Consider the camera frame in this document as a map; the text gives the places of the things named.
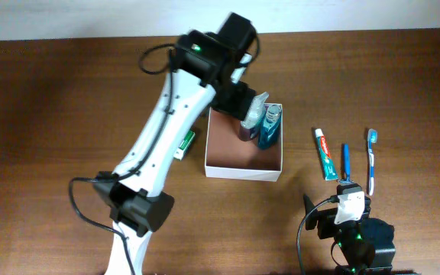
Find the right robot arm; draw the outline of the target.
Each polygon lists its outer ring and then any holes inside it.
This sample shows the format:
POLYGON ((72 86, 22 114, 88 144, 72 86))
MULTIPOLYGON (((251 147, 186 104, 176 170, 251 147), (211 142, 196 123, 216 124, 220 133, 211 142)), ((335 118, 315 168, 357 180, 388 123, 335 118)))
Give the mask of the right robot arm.
POLYGON ((335 274, 390 274, 396 254, 395 228, 370 217, 371 200, 356 183, 337 186, 333 196, 313 204, 303 196, 306 214, 296 238, 299 264, 302 264, 300 235, 303 229, 317 230, 321 240, 331 238, 331 248, 339 248, 346 264, 337 263, 335 274))

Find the clear foaming soap pump bottle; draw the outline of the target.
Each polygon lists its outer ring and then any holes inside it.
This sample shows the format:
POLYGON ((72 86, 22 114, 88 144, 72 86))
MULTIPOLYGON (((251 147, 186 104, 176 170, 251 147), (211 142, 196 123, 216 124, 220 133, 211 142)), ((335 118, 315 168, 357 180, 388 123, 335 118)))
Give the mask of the clear foaming soap pump bottle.
POLYGON ((239 138, 241 141, 253 140, 260 130, 260 123, 265 115, 265 101, 269 98, 268 92, 263 92, 253 98, 246 117, 240 122, 239 138))

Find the green white soap box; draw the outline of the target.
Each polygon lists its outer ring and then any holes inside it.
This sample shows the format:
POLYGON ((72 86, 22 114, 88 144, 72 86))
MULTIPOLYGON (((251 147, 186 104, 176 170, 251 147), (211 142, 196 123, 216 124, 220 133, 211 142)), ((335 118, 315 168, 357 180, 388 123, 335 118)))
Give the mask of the green white soap box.
POLYGON ((185 137, 183 138, 183 140, 181 141, 180 145, 178 146, 178 148, 176 149, 176 151, 173 155, 175 159, 182 160, 184 158, 191 143, 194 141, 195 136, 196 136, 196 133, 192 130, 189 130, 186 133, 185 137))

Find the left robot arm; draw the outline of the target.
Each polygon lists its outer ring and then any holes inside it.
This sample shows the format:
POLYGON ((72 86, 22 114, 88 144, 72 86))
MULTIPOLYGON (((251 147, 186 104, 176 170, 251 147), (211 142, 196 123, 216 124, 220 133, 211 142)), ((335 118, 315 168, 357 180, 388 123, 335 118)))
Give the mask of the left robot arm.
POLYGON ((190 31, 168 53, 160 98, 139 138, 111 172, 92 185, 110 208, 114 241, 107 274, 139 274, 151 235, 170 214, 174 199, 163 192, 173 155, 201 113, 212 108, 245 118, 255 91, 240 81, 259 38, 253 24, 231 13, 219 31, 190 31))

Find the teal mouthwash bottle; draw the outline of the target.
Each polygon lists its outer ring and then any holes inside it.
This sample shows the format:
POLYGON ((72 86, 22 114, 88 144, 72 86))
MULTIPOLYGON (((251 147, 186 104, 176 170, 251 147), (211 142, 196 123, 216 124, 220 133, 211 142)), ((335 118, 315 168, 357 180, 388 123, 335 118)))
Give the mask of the teal mouthwash bottle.
POLYGON ((278 138, 282 108, 279 105, 270 105, 261 125, 258 147, 266 150, 271 147, 278 138))

